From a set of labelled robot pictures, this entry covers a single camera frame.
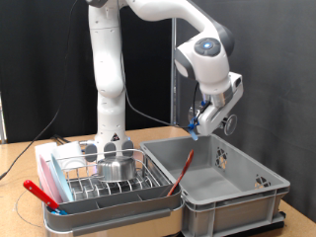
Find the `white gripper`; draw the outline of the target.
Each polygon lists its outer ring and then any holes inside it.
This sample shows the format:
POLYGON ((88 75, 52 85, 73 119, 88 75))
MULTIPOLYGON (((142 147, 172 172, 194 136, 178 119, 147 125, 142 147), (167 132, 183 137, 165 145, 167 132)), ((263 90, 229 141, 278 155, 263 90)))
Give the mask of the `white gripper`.
POLYGON ((226 126, 228 121, 228 118, 226 118, 226 116, 240 100, 243 92, 243 86, 239 85, 233 94, 233 98, 225 106, 223 106, 222 108, 208 106, 197 118, 197 132, 200 135, 208 136, 212 134, 220 124, 221 127, 226 126))

